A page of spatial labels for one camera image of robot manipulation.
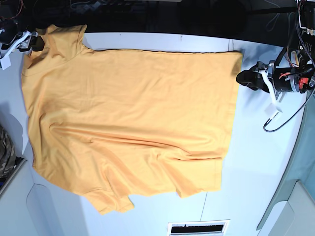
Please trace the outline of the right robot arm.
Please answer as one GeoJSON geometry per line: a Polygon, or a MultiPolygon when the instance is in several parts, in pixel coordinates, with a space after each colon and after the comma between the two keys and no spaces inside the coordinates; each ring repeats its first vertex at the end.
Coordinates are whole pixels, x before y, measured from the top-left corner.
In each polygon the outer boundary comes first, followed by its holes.
{"type": "Polygon", "coordinates": [[[0,48],[8,50],[21,39],[24,33],[29,35],[20,43],[17,50],[40,52],[44,49],[44,40],[31,23],[30,11],[23,0],[2,0],[0,2],[0,48]]]}

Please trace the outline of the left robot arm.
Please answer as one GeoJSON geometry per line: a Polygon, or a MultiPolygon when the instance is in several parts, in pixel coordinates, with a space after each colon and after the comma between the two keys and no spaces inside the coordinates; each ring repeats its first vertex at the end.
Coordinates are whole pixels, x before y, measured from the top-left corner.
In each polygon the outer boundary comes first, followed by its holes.
{"type": "Polygon", "coordinates": [[[315,2],[296,2],[295,29],[276,60],[259,61],[240,72],[236,81],[252,90],[278,98],[282,92],[305,93],[315,88],[315,2]]]}

